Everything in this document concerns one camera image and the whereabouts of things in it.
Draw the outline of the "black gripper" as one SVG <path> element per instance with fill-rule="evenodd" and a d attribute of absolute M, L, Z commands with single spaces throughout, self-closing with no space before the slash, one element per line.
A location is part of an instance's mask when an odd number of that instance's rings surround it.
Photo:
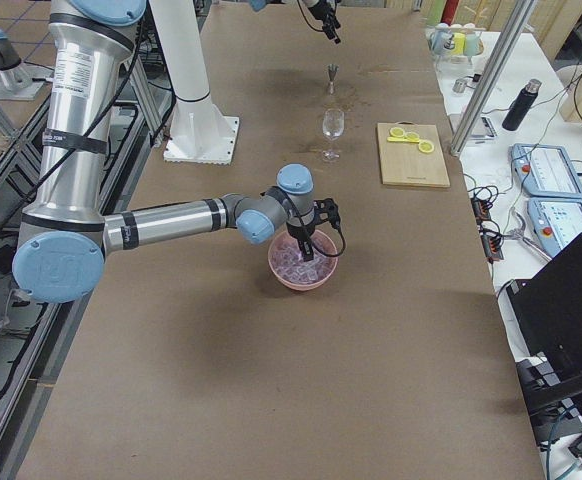
<path fill-rule="evenodd" d="M 336 32 L 335 10 L 328 1 L 319 0 L 315 4 L 315 19 L 322 22 L 322 30 L 331 41 L 333 41 L 335 44 L 339 44 L 341 42 L 341 39 Z"/>
<path fill-rule="evenodd" d="M 312 235 L 314 231 L 315 227 L 312 224 L 296 226 L 292 225 L 291 223 L 287 223 L 287 232 L 297 241 L 298 248 L 304 262 L 309 262 L 314 259 L 314 250 L 312 245 Z"/>

